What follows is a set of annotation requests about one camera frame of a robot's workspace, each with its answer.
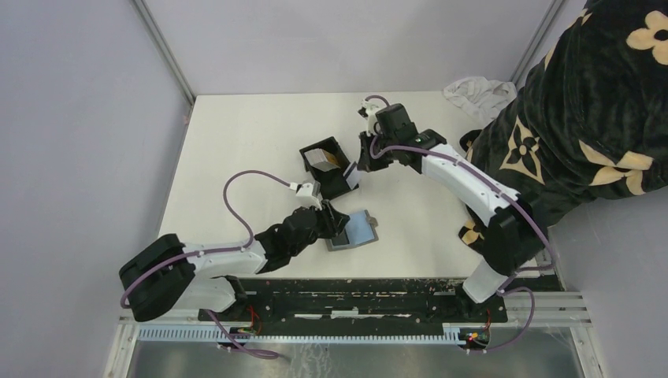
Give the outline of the black plastic card box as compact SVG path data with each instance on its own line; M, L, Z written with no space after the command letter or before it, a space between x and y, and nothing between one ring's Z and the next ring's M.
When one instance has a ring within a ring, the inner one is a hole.
M299 150L305 170L320 184L323 199L333 200L359 188L357 162L350 161L330 136Z

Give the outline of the grey leather card holder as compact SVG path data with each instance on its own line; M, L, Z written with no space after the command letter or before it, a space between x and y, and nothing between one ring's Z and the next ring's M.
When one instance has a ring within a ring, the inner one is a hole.
M379 239L376 230L378 226L377 219L372 217L366 209L351 213L349 217L350 220L344 227L343 232L347 233L351 242L351 247L344 250L351 250L369 243L374 243ZM325 240L327 250L330 252L339 251L331 248L329 240L330 239Z

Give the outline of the stack of credit cards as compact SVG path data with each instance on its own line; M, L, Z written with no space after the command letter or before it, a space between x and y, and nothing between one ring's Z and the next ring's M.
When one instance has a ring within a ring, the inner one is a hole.
M334 154L327 150L316 148L304 153L304 157L309 166L322 172L328 172L333 169L340 169L341 165Z

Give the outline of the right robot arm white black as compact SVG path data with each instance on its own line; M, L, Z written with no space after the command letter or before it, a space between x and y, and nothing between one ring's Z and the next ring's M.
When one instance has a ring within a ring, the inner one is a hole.
M547 249L538 198L492 179L432 129L418 131L400 103L379 106L365 99L358 114L367 123L359 135L359 170L376 172L393 162L410 167L444 185L482 224L482 260L462 284L465 294L455 299L461 319L477 320L486 312L486 301L501 294L518 273L529 270L529 260Z

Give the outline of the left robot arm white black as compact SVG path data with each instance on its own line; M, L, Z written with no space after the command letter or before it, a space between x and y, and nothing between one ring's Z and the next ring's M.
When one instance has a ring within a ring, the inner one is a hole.
M208 309L238 320L248 308L239 276L282 269L319 239L341 235L349 220L323 201L239 245L183 243L175 233L164 234L120 268L121 307L138 322L175 309Z

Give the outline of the black credit card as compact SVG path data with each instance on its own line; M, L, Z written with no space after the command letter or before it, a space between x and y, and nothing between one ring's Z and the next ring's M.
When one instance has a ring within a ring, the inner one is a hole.
M344 250L351 247L351 242L346 232L342 232L338 236L329 240L333 250Z

